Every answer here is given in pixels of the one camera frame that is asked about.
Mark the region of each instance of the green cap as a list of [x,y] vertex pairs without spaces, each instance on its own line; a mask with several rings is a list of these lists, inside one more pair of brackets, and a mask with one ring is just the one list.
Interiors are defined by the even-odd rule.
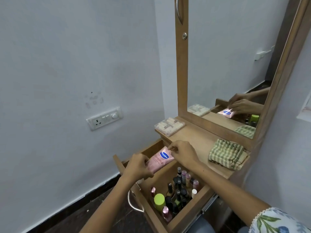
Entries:
[[259,120],[259,115],[254,115],[254,114],[252,114],[251,119],[250,119],[250,121],[249,121],[249,124],[250,124],[252,121],[258,123],[258,120]]
[[165,206],[165,197],[162,194],[156,194],[154,197],[155,208],[162,212],[163,207]]

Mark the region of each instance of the vaseline logo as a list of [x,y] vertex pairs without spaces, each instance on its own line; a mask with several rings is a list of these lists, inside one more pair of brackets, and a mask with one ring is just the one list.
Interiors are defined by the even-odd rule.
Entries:
[[165,158],[165,159],[169,158],[169,156],[166,153],[164,153],[164,152],[161,152],[160,155],[161,155],[162,158]]

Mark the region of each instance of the mirror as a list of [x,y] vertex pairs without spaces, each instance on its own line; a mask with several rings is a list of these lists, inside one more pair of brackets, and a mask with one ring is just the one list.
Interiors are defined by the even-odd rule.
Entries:
[[189,0],[188,112],[252,139],[298,5]]

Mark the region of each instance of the open drawer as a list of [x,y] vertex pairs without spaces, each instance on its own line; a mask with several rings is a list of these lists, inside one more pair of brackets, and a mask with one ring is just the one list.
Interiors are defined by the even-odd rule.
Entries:
[[[167,146],[168,144],[162,139],[159,139],[155,141],[152,145],[143,149],[142,151],[139,151],[138,153],[143,153],[150,158],[165,145]],[[120,161],[117,155],[114,155],[114,160],[122,175],[128,161]],[[177,214],[177,216],[173,218],[170,223],[167,224],[162,218],[160,212],[158,212],[154,208],[150,200],[150,188],[154,186],[157,193],[161,193],[166,196],[167,183],[173,183],[173,177],[175,177],[177,174],[177,167],[181,167],[182,170],[188,171],[176,160],[174,160],[162,169],[160,169],[158,172],[156,172],[153,178],[148,178],[147,180],[142,181],[142,183],[140,183],[139,185],[135,184],[131,188],[135,201],[137,202],[138,206],[142,208],[144,215],[154,232],[184,232],[202,212],[202,208],[214,194],[209,186],[204,185],[203,181],[200,178],[194,176],[194,178],[198,179],[200,182],[200,191],[197,193],[196,197],[193,198]]]

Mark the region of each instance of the checkered cloth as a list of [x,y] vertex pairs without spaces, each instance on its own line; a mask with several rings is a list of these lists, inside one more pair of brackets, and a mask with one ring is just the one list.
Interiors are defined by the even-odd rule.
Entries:
[[235,129],[235,132],[237,132],[243,136],[246,136],[248,138],[251,138],[251,139],[253,139],[255,131],[256,131],[255,127],[251,127],[248,125],[243,125],[241,127],[238,127],[237,129]]
[[232,170],[240,170],[247,156],[243,146],[218,139],[208,155],[208,160]]

